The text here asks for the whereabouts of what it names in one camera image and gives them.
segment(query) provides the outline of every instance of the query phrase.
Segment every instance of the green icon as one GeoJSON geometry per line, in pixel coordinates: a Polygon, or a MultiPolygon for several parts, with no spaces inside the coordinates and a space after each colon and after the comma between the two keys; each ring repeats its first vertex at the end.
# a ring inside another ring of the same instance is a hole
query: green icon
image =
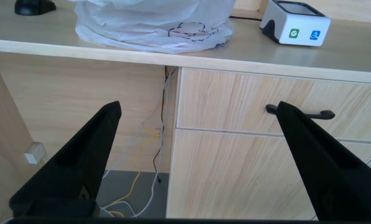
{"type": "Polygon", "coordinates": [[[291,32],[289,33],[289,38],[298,38],[299,35],[299,29],[291,29],[291,32]]]}

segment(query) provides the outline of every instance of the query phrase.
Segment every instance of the white device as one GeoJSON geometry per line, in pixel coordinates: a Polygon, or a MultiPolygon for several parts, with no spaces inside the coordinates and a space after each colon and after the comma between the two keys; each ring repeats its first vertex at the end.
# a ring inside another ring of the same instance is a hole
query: white device
{"type": "Polygon", "coordinates": [[[331,19],[308,4],[270,0],[260,29],[279,44],[321,46],[331,19]]]}
{"type": "Polygon", "coordinates": [[[46,150],[42,143],[35,142],[28,151],[25,153],[25,157],[30,164],[38,164],[43,157],[46,155],[46,150]]]}

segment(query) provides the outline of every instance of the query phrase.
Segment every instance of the desk surface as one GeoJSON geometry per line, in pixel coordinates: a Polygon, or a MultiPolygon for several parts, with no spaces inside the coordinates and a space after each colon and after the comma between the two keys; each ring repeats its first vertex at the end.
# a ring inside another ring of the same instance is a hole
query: desk surface
{"type": "Polygon", "coordinates": [[[225,47],[170,55],[84,42],[70,3],[55,2],[57,11],[23,17],[12,1],[0,0],[0,51],[371,83],[369,23],[333,21],[322,47],[297,47],[274,43],[257,21],[232,19],[235,32],[225,47]]]}

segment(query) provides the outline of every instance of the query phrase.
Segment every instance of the white cable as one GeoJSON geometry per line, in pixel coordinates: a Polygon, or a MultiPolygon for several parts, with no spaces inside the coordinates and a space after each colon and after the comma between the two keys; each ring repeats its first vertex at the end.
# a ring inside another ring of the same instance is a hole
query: white cable
{"type": "Polygon", "coordinates": [[[142,214],[149,206],[149,204],[151,203],[151,201],[153,200],[154,198],[154,185],[155,185],[155,182],[156,182],[156,179],[157,179],[157,176],[158,176],[158,172],[159,172],[159,168],[161,166],[161,160],[162,160],[162,151],[163,151],[163,127],[164,125],[166,124],[166,121],[167,121],[167,117],[168,117],[168,113],[169,113],[169,88],[170,88],[170,85],[171,85],[171,79],[172,79],[172,74],[176,71],[176,69],[173,69],[171,74],[169,75],[169,78],[167,79],[168,82],[167,82],[167,94],[166,94],[166,113],[165,113],[165,119],[164,119],[164,122],[162,123],[162,127],[161,127],[161,150],[159,152],[159,162],[158,162],[158,167],[156,168],[156,173],[155,173],[155,177],[154,177],[154,180],[153,180],[153,184],[151,185],[151,197],[149,198],[146,206],[141,210],[141,212],[137,213],[136,215],[132,216],[133,217],[138,217],[140,214],[142,214]]]}
{"type": "Polygon", "coordinates": [[[105,207],[100,207],[101,209],[100,210],[104,210],[105,212],[108,212],[106,209],[110,206],[114,206],[114,205],[117,205],[119,203],[125,203],[127,204],[127,206],[130,208],[131,212],[133,213],[133,216],[137,218],[136,216],[136,212],[134,212],[133,208],[131,207],[131,205],[127,202],[127,201],[120,201],[120,202],[115,202],[115,203],[112,203],[112,204],[109,204],[105,207]]]}
{"type": "MultiPolygon", "coordinates": [[[[173,71],[172,71],[172,73],[170,74],[170,76],[169,76],[169,78],[166,80],[166,82],[165,82],[165,85],[164,85],[164,87],[163,87],[163,90],[166,88],[166,85],[168,84],[168,83],[170,83],[170,77],[172,77],[172,74],[174,73],[174,71],[176,71],[176,69],[174,69],[173,71]]],[[[128,151],[129,151],[129,149],[130,149],[130,147],[133,145],[133,143],[135,142],[135,140],[137,140],[137,138],[140,136],[140,134],[141,134],[141,132],[143,131],[143,129],[144,129],[144,126],[148,123],[148,121],[149,121],[149,119],[154,115],[154,113],[156,112],[156,110],[158,109],[158,106],[159,106],[159,104],[161,103],[161,101],[162,101],[162,98],[163,98],[163,95],[162,94],[160,94],[160,97],[159,97],[159,100],[158,100],[158,102],[156,103],[156,106],[155,106],[155,109],[154,109],[154,111],[153,112],[151,112],[149,115],[148,115],[148,117],[143,121],[143,123],[141,123],[141,127],[140,127],[140,129],[138,130],[138,132],[137,132],[137,134],[135,135],[135,137],[133,137],[131,140],[130,140],[130,142],[129,142],[129,144],[128,144],[128,146],[126,147],[126,149],[124,150],[124,153],[122,153],[122,155],[120,156],[120,158],[113,164],[113,166],[111,166],[111,168],[109,169],[109,170],[107,170],[107,172],[104,174],[104,176],[103,176],[103,179],[110,173],[110,171],[112,170],[112,169],[114,169],[121,161],[122,161],[122,159],[123,159],[123,157],[125,156],[125,155],[127,155],[127,153],[128,153],[128,151]]]]}
{"type": "Polygon", "coordinates": [[[6,224],[8,221],[12,220],[14,217],[11,217],[11,218],[8,218],[7,220],[4,220],[3,222],[1,222],[0,224],[6,224]]]}

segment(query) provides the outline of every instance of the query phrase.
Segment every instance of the blue icon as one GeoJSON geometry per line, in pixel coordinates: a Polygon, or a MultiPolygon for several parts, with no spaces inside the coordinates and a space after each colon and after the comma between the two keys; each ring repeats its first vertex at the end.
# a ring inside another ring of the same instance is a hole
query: blue icon
{"type": "Polygon", "coordinates": [[[318,40],[318,37],[320,36],[321,31],[314,30],[311,32],[310,40],[318,40]]]}

